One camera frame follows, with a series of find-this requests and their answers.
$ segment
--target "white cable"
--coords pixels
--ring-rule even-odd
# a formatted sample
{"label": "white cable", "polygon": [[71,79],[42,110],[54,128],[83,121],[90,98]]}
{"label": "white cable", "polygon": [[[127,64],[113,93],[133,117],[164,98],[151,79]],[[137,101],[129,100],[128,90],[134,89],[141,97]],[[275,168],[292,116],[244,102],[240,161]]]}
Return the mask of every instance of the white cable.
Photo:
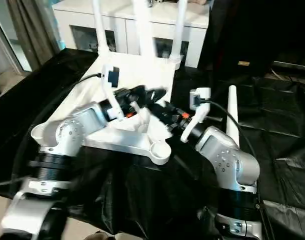
{"label": "white cable", "polygon": [[16,182],[19,182],[21,180],[24,180],[25,178],[27,178],[27,177],[23,176],[23,177],[19,177],[19,178],[13,179],[13,180],[1,181],[0,186],[9,185],[11,183],[16,183]]}
{"label": "white cable", "polygon": [[278,75],[272,68],[270,70],[279,80],[287,81],[286,79],[283,79],[280,75]]}

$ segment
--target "table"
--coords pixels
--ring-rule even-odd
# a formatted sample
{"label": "table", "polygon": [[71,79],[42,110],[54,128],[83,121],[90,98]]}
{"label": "table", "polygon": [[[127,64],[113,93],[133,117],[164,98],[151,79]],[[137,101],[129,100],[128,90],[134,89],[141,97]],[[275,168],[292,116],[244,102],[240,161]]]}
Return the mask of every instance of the table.
{"label": "table", "polygon": [[[16,149],[34,116],[58,91],[79,80],[96,57],[64,49],[0,98],[0,181],[10,178]],[[239,122],[257,153],[261,196],[275,237],[305,238],[305,85],[248,76],[229,81],[237,84]],[[189,89],[210,85],[215,93],[228,84],[213,80],[211,73],[181,68],[171,101],[187,111]],[[218,93],[216,100],[226,103],[227,92]],[[214,109],[210,115],[225,119]],[[210,123],[225,126],[224,120],[205,124]],[[208,239],[216,234],[209,212],[218,201],[212,166],[176,137],[168,143],[173,155],[164,166],[141,156],[83,147],[76,169],[86,174],[71,194],[70,216],[110,233],[147,239]],[[248,151],[242,138],[240,146]],[[29,142],[22,175],[37,147]],[[0,187],[0,195],[11,198],[8,190]]]}

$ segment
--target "curtain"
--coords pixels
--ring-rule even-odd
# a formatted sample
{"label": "curtain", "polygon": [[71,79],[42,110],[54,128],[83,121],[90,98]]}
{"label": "curtain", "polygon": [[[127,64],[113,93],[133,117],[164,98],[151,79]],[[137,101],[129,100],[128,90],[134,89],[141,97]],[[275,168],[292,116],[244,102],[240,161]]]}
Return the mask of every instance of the curtain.
{"label": "curtain", "polygon": [[50,21],[39,0],[7,0],[22,50],[32,70],[60,51]]}

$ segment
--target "black tablecloth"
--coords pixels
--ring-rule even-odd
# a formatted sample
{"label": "black tablecloth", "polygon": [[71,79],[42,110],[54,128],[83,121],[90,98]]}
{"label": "black tablecloth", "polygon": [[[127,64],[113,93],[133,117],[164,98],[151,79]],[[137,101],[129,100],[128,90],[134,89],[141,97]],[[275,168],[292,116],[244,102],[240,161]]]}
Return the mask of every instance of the black tablecloth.
{"label": "black tablecloth", "polygon": [[[0,98],[0,181],[10,179],[17,147],[34,117],[62,88],[78,81],[96,57],[65,49]],[[219,81],[210,73],[183,68],[175,74],[171,102],[189,112],[190,89],[212,86],[215,100],[225,105],[232,83],[237,85],[239,122],[260,164],[261,196],[275,237],[305,239],[305,85],[249,76]],[[210,116],[219,121],[205,125],[225,130],[226,116],[214,109]],[[218,188],[212,166],[178,137],[167,141],[172,155],[164,166],[142,156],[82,147],[70,215],[113,234],[147,239],[216,234],[212,216]],[[242,138],[240,147],[249,151]],[[31,140],[15,170],[25,175],[25,165],[37,151]],[[13,193],[4,186],[0,195],[11,198]]]}

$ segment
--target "white plastic tube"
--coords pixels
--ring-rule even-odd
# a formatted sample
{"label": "white plastic tube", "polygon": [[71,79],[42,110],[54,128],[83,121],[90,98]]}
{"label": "white plastic tube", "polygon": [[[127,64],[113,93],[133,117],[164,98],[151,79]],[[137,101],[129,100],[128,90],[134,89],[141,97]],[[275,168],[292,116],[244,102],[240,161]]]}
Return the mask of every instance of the white plastic tube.
{"label": "white plastic tube", "polygon": [[182,61],[181,47],[182,47],[183,31],[185,26],[185,14],[187,10],[187,4],[188,4],[188,0],[179,0],[177,22],[173,36],[171,53],[169,56],[169,59],[176,64],[175,67],[176,70],[179,69]]}
{"label": "white plastic tube", "polygon": [[[231,85],[228,90],[228,112],[238,123],[237,88],[235,85]],[[231,137],[239,147],[239,130],[229,117],[227,117],[226,134]]]}
{"label": "white plastic tube", "polygon": [[103,24],[100,0],[92,0],[92,10],[93,10],[94,22],[96,26],[98,54],[100,54],[101,56],[106,56],[109,53],[109,47],[107,45],[107,38]]}
{"label": "white plastic tube", "polygon": [[140,55],[154,59],[156,46],[153,40],[152,25],[147,0],[132,0],[133,10],[136,16],[136,26],[139,36]]}

